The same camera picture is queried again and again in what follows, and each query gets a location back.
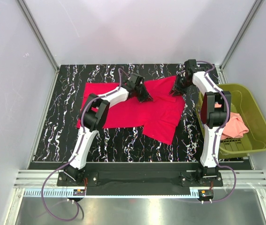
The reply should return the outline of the red t shirt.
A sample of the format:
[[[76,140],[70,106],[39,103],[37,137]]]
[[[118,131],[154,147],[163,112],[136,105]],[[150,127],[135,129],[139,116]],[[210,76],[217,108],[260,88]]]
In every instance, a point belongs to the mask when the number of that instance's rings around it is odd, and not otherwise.
[[[171,145],[175,129],[181,119],[185,101],[182,96],[172,96],[170,91],[175,76],[145,82],[153,101],[140,103],[133,97],[112,106],[103,128],[143,127],[143,134]]]

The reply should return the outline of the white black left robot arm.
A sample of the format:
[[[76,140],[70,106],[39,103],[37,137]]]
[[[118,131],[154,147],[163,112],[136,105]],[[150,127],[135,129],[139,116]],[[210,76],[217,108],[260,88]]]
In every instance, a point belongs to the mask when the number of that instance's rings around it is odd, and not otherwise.
[[[74,152],[59,173],[59,181],[67,181],[78,186],[86,181],[84,177],[87,156],[93,139],[103,128],[111,107],[137,98],[139,102],[152,101],[153,98],[144,84],[144,77],[133,73],[113,90],[104,94],[90,94],[80,114],[80,128]]]

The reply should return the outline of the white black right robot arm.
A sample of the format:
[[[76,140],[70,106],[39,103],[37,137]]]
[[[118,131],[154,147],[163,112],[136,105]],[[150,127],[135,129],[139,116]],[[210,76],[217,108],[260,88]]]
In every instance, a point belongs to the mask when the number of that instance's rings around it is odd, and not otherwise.
[[[190,59],[184,62],[184,75],[178,75],[170,91],[172,96],[179,96],[191,86],[197,86],[203,95],[200,110],[200,119],[204,125],[204,147],[200,157],[199,166],[186,180],[190,184],[211,186],[212,182],[220,181],[219,174],[219,147],[221,135],[230,117],[231,94],[223,91],[210,78],[210,69],[199,65],[200,61]]]

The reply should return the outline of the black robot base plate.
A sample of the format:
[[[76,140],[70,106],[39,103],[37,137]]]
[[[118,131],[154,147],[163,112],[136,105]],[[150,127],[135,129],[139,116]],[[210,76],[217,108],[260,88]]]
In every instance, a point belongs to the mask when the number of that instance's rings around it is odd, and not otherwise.
[[[59,181],[58,186],[86,187],[91,196],[136,197],[156,195],[186,195],[189,188],[220,188],[221,180],[212,182],[211,186],[190,184],[186,178],[195,172],[199,163],[188,162],[155,162],[155,163],[92,163],[85,166],[86,181],[74,185]]]

